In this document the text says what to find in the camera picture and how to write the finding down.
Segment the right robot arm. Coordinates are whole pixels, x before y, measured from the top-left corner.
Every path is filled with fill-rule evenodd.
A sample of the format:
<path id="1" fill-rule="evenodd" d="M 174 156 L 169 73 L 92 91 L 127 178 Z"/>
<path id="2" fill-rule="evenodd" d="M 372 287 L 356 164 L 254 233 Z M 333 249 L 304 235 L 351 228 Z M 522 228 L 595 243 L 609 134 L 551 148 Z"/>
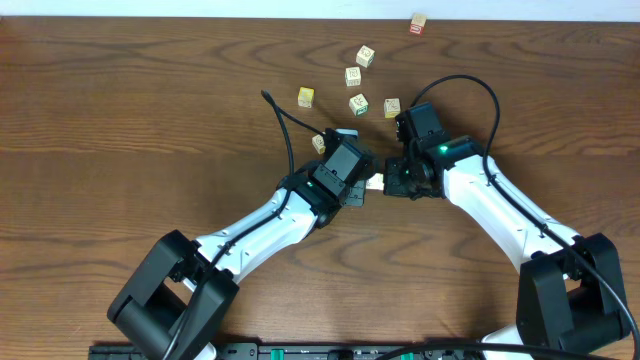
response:
<path id="1" fill-rule="evenodd" d="M 519 274 L 514 324 L 484 342 L 588 354 L 631 334 L 619 255 L 606 236 L 583 237 L 544 212 L 483 157 L 476 141 L 452 138 L 431 104 L 395 121 L 403 154 L 385 162 L 385 194 L 449 200 Z"/>

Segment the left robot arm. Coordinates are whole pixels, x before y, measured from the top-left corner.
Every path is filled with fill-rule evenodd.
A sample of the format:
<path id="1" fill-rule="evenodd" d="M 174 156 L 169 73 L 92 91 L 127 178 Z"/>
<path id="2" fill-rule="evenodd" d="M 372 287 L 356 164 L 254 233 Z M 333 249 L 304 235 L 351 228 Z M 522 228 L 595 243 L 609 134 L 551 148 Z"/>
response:
<path id="1" fill-rule="evenodd" d="M 240 282 L 280 250 L 363 203 L 375 157 L 355 129 L 326 129 L 324 156 L 284 177 L 260 208 L 209 235 L 161 237 L 107 311 L 148 359 L 213 359 Z"/>

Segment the white block red sides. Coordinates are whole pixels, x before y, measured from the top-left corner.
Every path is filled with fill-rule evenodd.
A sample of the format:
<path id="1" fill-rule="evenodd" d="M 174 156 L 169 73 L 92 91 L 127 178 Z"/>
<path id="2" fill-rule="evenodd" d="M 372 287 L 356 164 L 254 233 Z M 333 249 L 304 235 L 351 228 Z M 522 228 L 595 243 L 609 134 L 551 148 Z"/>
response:
<path id="1" fill-rule="evenodd" d="M 384 190 L 384 175 L 382 173 L 376 173 L 366 181 L 367 190 L 383 191 Z"/>

